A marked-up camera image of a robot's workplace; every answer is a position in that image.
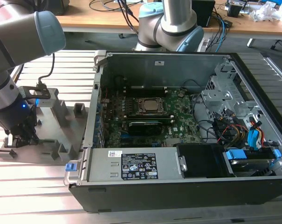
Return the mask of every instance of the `wire bundle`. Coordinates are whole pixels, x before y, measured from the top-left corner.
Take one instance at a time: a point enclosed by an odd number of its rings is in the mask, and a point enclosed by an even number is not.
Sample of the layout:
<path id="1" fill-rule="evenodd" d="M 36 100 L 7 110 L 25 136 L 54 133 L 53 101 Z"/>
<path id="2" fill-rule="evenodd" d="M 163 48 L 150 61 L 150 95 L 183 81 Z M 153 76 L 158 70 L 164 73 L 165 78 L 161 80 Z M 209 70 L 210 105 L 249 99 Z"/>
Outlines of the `wire bundle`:
<path id="1" fill-rule="evenodd" d="M 259 132 L 259 136 L 261 139 L 261 146 L 264 147 L 264 138 L 265 138 L 264 132 L 260 129 L 260 127 L 257 127 L 256 130 Z"/>
<path id="2" fill-rule="evenodd" d="M 97 3 L 97 2 L 101 2 L 102 6 L 105 8 L 105 10 L 101 10 L 101 9 L 96 9 L 96 8 L 93 8 L 92 5 L 94 3 Z M 134 18 L 137 22 L 139 22 L 139 20 L 137 19 L 137 17 L 134 16 L 133 12 L 129 9 L 131 6 L 133 5 L 136 5 L 138 3 L 141 3 L 143 2 L 143 0 L 140 0 L 138 2 L 135 2 L 135 3 L 131 3 L 131 4 L 127 4 L 126 0 L 117 0 L 118 2 L 118 5 L 119 7 L 118 8 L 110 8 L 107 6 L 108 3 L 110 2 L 114 2 L 113 0 L 109 0 L 109 1 L 106 1 L 106 2 L 103 2 L 103 0 L 92 0 L 90 3 L 89 3 L 89 7 L 95 11 L 98 11 L 98 12 L 121 12 L 124 19 L 125 19 L 125 22 L 126 24 L 129 26 L 129 28 L 131 29 L 131 31 L 133 31 L 134 33 L 138 34 L 138 31 L 137 29 L 135 29 L 135 27 L 133 26 L 132 22 L 130 21 L 130 18 L 129 16 L 131 16 L 132 18 Z"/>
<path id="3" fill-rule="evenodd" d="M 220 14 L 217 13 L 216 8 L 214 7 L 215 15 L 213 15 L 212 17 L 216 19 L 216 21 L 219 24 L 219 30 L 218 32 L 215 34 L 215 36 L 211 39 L 209 45 L 207 46 L 206 50 L 209 49 L 209 51 L 211 51 L 211 48 L 215 45 L 218 44 L 218 47 L 216 49 L 215 52 L 218 52 L 218 50 L 220 49 L 220 47 L 222 46 L 223 42 L 225 41 L 225 39 L 227 38 L 227 33 L 228 33 L 228 29 L 225 26 L 225 23 L 221 17 Z"/>
<path id="4" fill-rule="evenodd" d="M 223 137 L 224 133 L 229 129 L 234 129 L 236 131 L 236 135 L 232 141 L 227 140 L 226 138 Z M 217 142 L 222 140 L 223 142 L 225 142 L 224 143 L 225 148 L 232 147 L 233 145 L 237 144 L 238 142 L 244 139 L 246 132 L 248 132 L 248 130 L 245 126 L 237 125 L 237 124 L 228 125 L 223 131 L 223 133 L 219 134 L 220 138 L 217 140 Z"/>

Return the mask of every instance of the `blue latch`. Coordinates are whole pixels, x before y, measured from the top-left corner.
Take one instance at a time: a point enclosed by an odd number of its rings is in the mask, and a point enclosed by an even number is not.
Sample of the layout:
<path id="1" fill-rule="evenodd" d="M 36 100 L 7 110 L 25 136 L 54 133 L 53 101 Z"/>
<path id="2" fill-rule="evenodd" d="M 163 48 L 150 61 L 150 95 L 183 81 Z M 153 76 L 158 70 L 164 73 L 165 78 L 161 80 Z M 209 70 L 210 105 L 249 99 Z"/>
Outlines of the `blue latch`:
<path id="1" fill-rule="evenodd" d="M 77 167 L 76 163 L 67 163 L 65 165 L 65 171 L 67 172 L 77 171 L 76 167 Z"/>
<path id="2" fill-rule="evenodd" d="M 257 130 L 250 130 L 248 132 L 248 145 L 254 148 L 255 151 L 258 150 L 257 148 L 257 140 L 259 137 L 259 132 Z"/>
<path id="3" fill-rule="evenodd" d="M 243 149 L 230 149 L 226 152 L 228 160 L 246 159 L 247 156 Z"/>
<path id="4" fill-rule="evenodd" d="M 281 152 L 278 149 L 274 149 L 273 153 L 275 154 L 276 158 L 279 158 L 282 156 Z"/>

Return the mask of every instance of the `metal bracket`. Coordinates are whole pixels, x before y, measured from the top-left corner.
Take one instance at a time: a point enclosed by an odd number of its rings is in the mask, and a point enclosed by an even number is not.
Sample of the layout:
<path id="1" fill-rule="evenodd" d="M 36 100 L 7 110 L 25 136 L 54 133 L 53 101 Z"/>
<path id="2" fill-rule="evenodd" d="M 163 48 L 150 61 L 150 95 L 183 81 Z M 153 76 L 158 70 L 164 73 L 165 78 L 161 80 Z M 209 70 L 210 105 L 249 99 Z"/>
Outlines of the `metal bracket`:
<path id="1" fill-rule="evenodd" d="M 36 87 L 33 86 L 20 86 L 19 92 L 24 100 L 27 99 L 50 99 L 51 95 L 48 91 L 48 88 L 45 84 L 37 84 Z"/>
<path id="2" fill-rule="evenodd" d="M 94 65 L 98 66 L 104 63 L 104 59 L 107 57 L 107 51 L 106 50 L 97 50 L 94 53 Z"/>

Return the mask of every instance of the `electronic device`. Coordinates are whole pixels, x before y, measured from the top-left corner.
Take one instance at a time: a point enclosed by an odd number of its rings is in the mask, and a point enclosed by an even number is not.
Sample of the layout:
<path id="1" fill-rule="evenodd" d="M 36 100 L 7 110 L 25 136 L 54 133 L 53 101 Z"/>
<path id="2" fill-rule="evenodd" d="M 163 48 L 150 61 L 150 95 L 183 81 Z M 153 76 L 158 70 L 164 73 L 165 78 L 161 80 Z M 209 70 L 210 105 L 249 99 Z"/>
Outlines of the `electronic device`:
<path id="1" fill-rule="evenodd" d="M 52 12 L 54 15 L 64 15 L 69 5 L 69 0 L 44 0 L 45 10 Z"/>
<path id="2" fill-rule="evenodd" d="M 64 180 L 85 211 L 261 204 L 282 195 L 282 116 L 249 60 L 104 50 L 94 59 L 84 152 Z"/>
<path id="3" fill-rule="evenodd" d="M 230 3 L 230 5 L 228 6 L 228 12 L 227 12 L 227 16 L 229 17 L 235 17 L 237 18 L 239 15 L 239 12 L 242 10 L 243 6 L 239 6 L 236 5 L 234 3 Z"/>
<path id="4" fill-rule="evenodd" d="M 193 0 L 192 9 L 197 14 L 198 26 L 208 27 L 212 15 L 214 0 Z"/>

